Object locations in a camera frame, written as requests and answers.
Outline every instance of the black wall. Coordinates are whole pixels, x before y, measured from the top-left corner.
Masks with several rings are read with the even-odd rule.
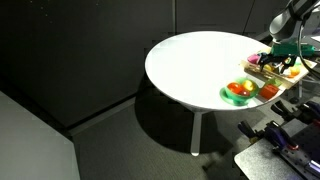
[[[262,33],[265,29],[250,23],[268,24],[278,3],[274,0],[259,10],[261,5],[254,2],[3,1],[0,75],[64,126],[71,126],[137,92],[145,55],[175,30]],[[270,13],[248,21],[252,8],[256,14],[268,9]]]

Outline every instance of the orange object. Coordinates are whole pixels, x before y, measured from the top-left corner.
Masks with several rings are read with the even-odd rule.
[[[288,78],[293,78],[300,73],[300,68],[298,66],[290,67],[290,75]]]
[[[277,86],[272,85],[272,84],[267,84],[261,88],[259,94],[260,94],[260,96],[269,100],[274,95],[276,95],[278,91],[279,91],[279,88]]]

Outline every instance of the cable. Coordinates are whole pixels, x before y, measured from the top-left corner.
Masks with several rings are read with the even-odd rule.
[[[248,25],[248,22],[249,22],[249,19],[250,19],[250,15],[251,15],[251,12],[252,12],[252,9],[253,9],[253,6],[254,6],[255,2],[256,2],[256,0],[253,0],[251,9],[249,11],[249,15],[248,15],[247,20],[246,20],[246,24],[244,25],[244,28],[243,28],[243,31],[242,31],[242,35],[244,35],[244,32],[246,31],[246,28],[247,28],[247,25]]]

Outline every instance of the yellow object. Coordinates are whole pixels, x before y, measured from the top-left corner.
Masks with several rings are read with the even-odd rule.
[[[254,84],[252,81],[250,80],[245,80],[243,83],[242,83],[242,86],[248,90],[248,91],[253,91],[254,90]]]

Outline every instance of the table leg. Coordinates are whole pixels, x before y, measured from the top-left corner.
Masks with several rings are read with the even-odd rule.
[[[198,156],[200,151],[201,120],[202,120],[202,113],[195,112],[194,120],[193,120],[192,139],[191,139],[191,154],[193,156]]]

